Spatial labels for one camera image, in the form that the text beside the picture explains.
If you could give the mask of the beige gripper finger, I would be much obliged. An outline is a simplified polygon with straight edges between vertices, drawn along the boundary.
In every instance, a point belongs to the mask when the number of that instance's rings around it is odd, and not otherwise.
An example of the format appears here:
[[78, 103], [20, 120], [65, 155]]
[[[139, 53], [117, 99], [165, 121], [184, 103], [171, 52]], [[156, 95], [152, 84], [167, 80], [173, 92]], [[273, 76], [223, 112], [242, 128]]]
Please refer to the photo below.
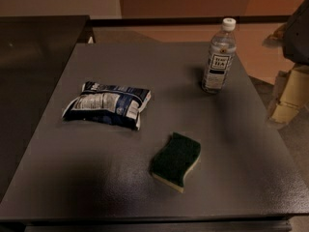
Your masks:
[[273, 123], [289, 124], [308, 102], [309, 66], [295, 64], [276, 76], [267, 117]]

